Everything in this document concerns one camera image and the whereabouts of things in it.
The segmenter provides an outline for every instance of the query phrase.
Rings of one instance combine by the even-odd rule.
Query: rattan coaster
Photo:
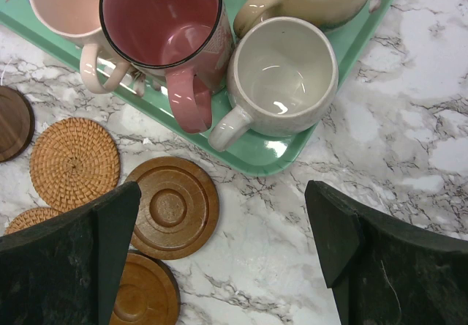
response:
[[[34,145],[32,184],[52,208],[68,212],[118,183],[118,151],[106,130],[88,119],[69,118],[46,129]]]
[[[5,235],[30,228],[31,226],[42,223],[58,215],[60,215],[60,212],[52,208],[33,208],[26,210],[12,220],[5,230]]]

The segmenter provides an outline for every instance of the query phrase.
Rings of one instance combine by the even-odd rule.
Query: white marble surface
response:
[[[305,212],[310,179],[468,239],[467,56],[468,0],[395,0],[299,159],[256,179],[116,97],[92,96],[76,72],[0,27],[2,82],[31,101],[34,140],[60,119],[84,116],[115,138],[122,179],[161,155],[194,160],[213,177],[221,200],[215,234],[199,252],[168,263],[181,289],[178,323],[190,325],[339,324]],[[30,154],[31,147],[0,164],[0,233],[44,205],[29,178]]]

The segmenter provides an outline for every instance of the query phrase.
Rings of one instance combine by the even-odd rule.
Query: round wooden coaster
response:
[[[60,212],[52,208],[33,208],[26,210],[12,220],[5,230],[5,235],[30,228],[31,226],[42,223],[58,215],[60,215]]]
[[[160,157],[139,165],[126,182],[140,185],[141,200],[132,244],[158,259],[179,259],[199,250],[219,217],[218,193],[198,165]]]
[[[109,325],[174,325],[179,302],[176,279],[162,262],[129,253]]]
[[[31,143],[34,113],[18,91],[0,86],[0,163],[13,159]]]
[[[116,187],[120,160],[116,145],[96,122],[69,118],[44,131],[34,145],[30,174],[39,196],[68,212]]]

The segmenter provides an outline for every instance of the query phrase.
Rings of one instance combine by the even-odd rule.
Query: mug handle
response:
[[[237,105],[211,131],[208,143],[218,152],[223,152],[249,130],[253,121],[251,116]]]
[[[253,27],[254,22],[268,9],[280,4],[282,0],[248,0],[234,19],[234,32],[242,38]]]
[[[191,67],[166,74],[167,95],[175,120],[187,133],[205,132],[211,127],[211,93]]]
[[[104,85],[101,85],[97,77],[97,56],[100,51],[100,45],[96,43],[87,44],[83,47],[80,58],[81,80],[86,88],[95,94],[104,94],[114,91],[130,68],[129,62],[119,61]]]

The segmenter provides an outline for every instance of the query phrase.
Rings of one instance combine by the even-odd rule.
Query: dark green object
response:
[[[320,265],[342,325],[467,325],[468,242],[306,189]]]
[[[0,323],[108,325],[140,197],[129,182],[0,238]]]

